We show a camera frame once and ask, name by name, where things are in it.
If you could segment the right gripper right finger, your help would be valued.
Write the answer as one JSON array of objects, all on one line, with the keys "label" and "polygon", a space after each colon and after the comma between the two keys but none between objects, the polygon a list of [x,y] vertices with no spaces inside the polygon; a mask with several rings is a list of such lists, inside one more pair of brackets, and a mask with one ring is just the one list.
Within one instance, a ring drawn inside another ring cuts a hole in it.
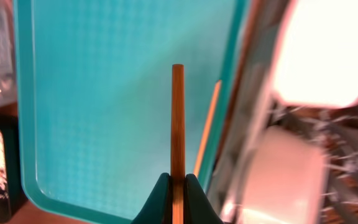
[{"label": "right gripper right finger", "polygon": [[223,224],[194,174],[187,174],[184,186],[184,224]]}]

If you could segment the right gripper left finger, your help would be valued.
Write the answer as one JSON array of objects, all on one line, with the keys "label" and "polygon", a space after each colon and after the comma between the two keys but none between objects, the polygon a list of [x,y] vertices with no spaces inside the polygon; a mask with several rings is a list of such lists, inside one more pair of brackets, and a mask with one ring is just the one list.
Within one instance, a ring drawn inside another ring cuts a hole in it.
[{"label": "right gripper left finger", "polygon": [[170,175],[168,173],[160,175],[131,224],[170,224]]}]

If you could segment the wooden chopstick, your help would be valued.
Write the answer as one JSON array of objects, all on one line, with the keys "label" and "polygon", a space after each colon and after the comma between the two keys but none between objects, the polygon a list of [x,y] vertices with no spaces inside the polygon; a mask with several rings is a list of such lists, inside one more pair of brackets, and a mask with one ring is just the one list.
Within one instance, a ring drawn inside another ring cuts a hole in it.
[{"label": "wooden chopstick", "polygon": [[170,173],[173,182],[172,223],[184,224],[185,82],[184,66],[172,66]]},{"label": "wooden chopstick", "polygon": [[206,145],[207,145],[207,142],[208,142],[209,132],[210,132],[211,125],[212,125],[212,122],[213,122],[213,118],[214,118],[214,112],[215,112],[216,105],[217,105],[218,98],[219,98],[219,92],[220,92],[220,89],[221,89],[221,82],[222,82],[222,80],[218,80],[215,83],[214,90],[213,90],[213,95],[212,95],[211,101],[209,103],[208,114],[207,114],[206,121],[205,121],[205,124],[204,124],[203,134],[202,134],[199,149],[198,149],[198,154],[197,154],[197,158],[196,158],[195,167],[193,169],[193,174],[195,176],[198,176],[199,173],[200,173],[204,152],[206,150]]}]

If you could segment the white cup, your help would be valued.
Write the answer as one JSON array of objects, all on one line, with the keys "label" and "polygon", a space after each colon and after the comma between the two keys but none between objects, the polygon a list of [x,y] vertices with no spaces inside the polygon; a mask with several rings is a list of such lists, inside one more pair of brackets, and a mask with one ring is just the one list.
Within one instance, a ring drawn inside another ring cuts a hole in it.
[{"label": "white cup", "polygon": [[317,223],[326,184],[324,150],[271,126],[233,181],[220,218],[227,223]]}]

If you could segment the grey white bowl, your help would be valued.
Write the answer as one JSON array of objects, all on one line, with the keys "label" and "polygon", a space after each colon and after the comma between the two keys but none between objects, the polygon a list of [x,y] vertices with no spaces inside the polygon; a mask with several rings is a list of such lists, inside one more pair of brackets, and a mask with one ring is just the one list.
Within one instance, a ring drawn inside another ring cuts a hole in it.
[{"label": "grey white bowl", "polygon": [[358,1],[290,1],[273,62],[286,105],[344,108],[358,101]]}]

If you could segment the grey dishwasher rack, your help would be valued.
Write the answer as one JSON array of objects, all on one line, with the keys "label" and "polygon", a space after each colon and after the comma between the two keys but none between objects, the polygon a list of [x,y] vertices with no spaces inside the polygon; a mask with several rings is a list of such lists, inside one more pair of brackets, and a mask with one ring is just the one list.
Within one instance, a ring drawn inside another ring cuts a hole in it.
[{"label": "grey dishwasher rack", "polygon": [[264,131],[278,126],[321,147],[327,157],[317,223],[358,223],[358,101],[344,108],[292,106],[282,103],[273,90],[275,49],[289,5],[290,1],[251,3],[239,76],[208,199],[220,217],[251,150]]}]

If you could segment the teal serving tray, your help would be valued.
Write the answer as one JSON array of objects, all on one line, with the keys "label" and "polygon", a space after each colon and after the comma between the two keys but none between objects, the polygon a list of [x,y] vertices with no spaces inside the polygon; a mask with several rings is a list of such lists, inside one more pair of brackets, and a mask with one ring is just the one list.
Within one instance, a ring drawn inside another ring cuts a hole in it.
[{"label": "teal serving tray", "polygon": [[130,223],[170,170],[172,66],[185,68],[186,171],[209,187],[239,63],[245,0],[17,0],[22,187],[37,207]]}]

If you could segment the black plastic tray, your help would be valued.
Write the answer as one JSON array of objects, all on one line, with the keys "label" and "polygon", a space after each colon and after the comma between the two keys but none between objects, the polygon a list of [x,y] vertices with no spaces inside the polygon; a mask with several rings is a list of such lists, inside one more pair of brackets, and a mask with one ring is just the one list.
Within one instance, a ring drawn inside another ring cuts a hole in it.
[{"label": "black plastic tray", "polygon": [[0,223],[7,223],[27,201],[21,186],[17,118],[0,114],[0,132],[4,143],[7,192],[9,196],[7,199],[0,199]]}]

